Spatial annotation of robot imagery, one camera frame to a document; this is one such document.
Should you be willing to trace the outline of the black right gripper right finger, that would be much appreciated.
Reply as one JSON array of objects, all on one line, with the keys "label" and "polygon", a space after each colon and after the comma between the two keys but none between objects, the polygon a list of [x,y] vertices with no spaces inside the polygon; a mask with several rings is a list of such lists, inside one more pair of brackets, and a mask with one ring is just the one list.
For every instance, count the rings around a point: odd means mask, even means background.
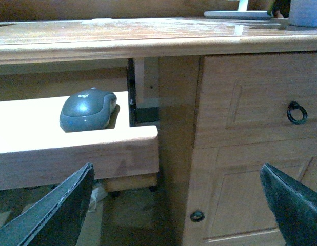
[{"label": "black right gripper right finger", "polygon": [[268,163],[260,179],[285,245],[317,245],[317,192]]}]

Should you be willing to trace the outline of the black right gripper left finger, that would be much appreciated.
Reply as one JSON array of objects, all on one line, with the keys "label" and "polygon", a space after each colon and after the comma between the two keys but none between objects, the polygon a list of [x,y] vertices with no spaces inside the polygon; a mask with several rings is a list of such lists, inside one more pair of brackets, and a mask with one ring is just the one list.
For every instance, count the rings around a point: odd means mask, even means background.
[{"label": "black right gripper left finger", "polygon": [[85,164],[20,216],[0,228],[0,245],[76,245],[93,189]]}]

